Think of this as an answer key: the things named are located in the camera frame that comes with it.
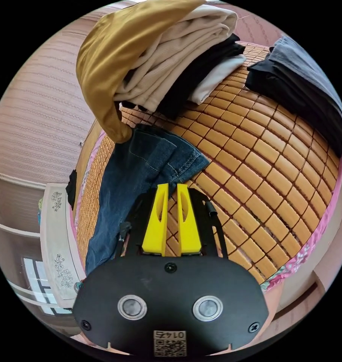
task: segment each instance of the pile of clothes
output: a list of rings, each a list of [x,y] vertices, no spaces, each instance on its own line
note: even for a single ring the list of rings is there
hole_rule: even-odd
[[[245,85],[310,123],[342,156],[342,101],[313,58],[290,37],[270,48],[265,60],[248,67]]]
[[[201,104],[246,61],[234,11],[205,0],[152,0],[101,18],[82,44],[76,74],[84,99],[115,143],[132,130],[119,105],[175,119]]]

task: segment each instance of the screw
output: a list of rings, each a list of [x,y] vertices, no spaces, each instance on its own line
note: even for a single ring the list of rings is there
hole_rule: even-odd
[[[248,329],[249,333],[255,333],[260,328],[259,322],[254,322]]]
[[[86,331],[90,331],[92,329],[91,325],[89,322],[87,321],[81,321],[80,325],[82,326],[82,328]]]
[[[164,269],[167,273],[174,273],[177,270],[177,265],[175,263],[167,263],[164,266]]]

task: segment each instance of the bamboo mat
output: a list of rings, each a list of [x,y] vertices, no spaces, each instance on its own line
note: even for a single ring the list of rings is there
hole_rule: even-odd
[[[189,103],[175,122],[138,110],[122,112],[123,121],[132,127],[137,123],[163,127],[191,142],[211,160],[189,186],[210,197],[223,225],[229,258],[261,284],[294,257],[316,229],[331,200],[339,159],[301,118],[245,88],[246,67],[264,59],[268,48],[244,45],[247,62],[204,104]],[[94,138],[86,141],[87,147],[94,143]],[[101,179],[113,147],[105,137],[81,200],[77,242],[83,262],[97,222]],[[179,254],[177,236],[173,196],[169,201],[169,256]]]

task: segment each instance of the folded clothes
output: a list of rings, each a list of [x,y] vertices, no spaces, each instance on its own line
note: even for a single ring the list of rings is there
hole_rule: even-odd
[[[137,125],[129,141],[116,144],[102,178],[86,275],[113,257],[120,223],[139,194],[168,183],[171,197],[178,183],[187,182],[208,164],[186,140],[156,126]]]
[[[189,96],[189,101],[196,104],[204,103],[211,92],[213,92],[228,75],[243,65],[246,60],[247,58],[245,56],[236,55],[217,65],[192,92]]]
[[[188,97],[217,65],[225,59],[244,52],[245,47],[235,43],[238,40],[240,38],[232,34],[228,39],[212,46],[191,62],[174,81],[167,94],[161,100],[157,107],[157,112],[172,120],[176,119],[187,102]]]
[[[139,57],[114,96],[151,112],[185,68],[210,47],[226,40],[236,27],[231,10],[201,5],[171,26]]]
[[[76,75],[84,99],[108,137],[128,141],[114,94],[142,53],[206,0],[152,0],[103,16],[81,45]]]
[[[282,37],[248,67],[245,85],[309,122],[342,156],[342,102],[328,77],[293,39]]]

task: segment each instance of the denim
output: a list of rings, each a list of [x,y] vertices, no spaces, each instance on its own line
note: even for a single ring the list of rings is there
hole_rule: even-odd
[[[114,257],[119,225],[139,194],[168,183],[171,197],[178,183],[187,182],[208,164],[189,142],[156,126],[139,124],[129,141],[117,143],[102,178],[86,275]]]

